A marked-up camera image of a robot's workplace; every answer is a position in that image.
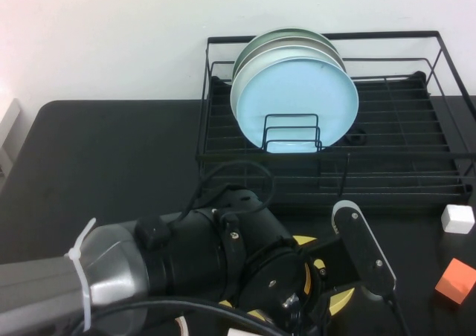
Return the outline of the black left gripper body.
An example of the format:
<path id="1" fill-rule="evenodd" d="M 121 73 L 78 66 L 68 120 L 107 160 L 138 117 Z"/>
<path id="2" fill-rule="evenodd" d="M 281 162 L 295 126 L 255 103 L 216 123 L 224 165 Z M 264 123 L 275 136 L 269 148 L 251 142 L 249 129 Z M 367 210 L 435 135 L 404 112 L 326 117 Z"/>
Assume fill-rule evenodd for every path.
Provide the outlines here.
<path id="1" fill-rule="evenodd" d="M 245 264 L 237 308 L 291 335 L 326 335 L 332 316 L 351 301 L 355 289 L 325 295 L 327 266 L 303 250 L 319 242 L 312 236 L 280 238 L 252 254 Z"/>

